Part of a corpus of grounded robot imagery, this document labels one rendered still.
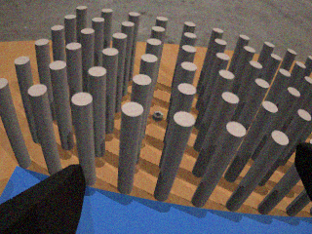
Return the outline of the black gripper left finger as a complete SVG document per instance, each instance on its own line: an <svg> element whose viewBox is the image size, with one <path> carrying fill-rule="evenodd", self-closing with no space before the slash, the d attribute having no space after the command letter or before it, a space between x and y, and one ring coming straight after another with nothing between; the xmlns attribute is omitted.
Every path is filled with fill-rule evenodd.
<svg viewBox="0 0 312 234"><path fill-rule="evenodd" d="M75 234L85 199L81 164L65 167L0 204L0 234Z"/></svg>

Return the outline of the blue flat strip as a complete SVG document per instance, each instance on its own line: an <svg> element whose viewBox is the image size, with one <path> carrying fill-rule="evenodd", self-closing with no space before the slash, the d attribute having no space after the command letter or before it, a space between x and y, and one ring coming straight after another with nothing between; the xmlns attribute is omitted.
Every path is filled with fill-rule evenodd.
<svg viewBox="0 0 312 234"><path fill-rule="evenodd" d="M0 204L49 175L16 165ZM312 234L312 217L241 214L169 204L86 186L75 234Z"/></svg>

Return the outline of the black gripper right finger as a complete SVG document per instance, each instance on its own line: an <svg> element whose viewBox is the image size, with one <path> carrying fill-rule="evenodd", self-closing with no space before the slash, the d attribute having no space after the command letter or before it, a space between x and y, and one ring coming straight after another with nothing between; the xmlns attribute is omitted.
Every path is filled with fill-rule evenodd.
<svg viewBox="0 0 312 234"><path fill-rule="evenodd" d="M312 143L300 143L296 146L293 163L312 202Z"/></svg>

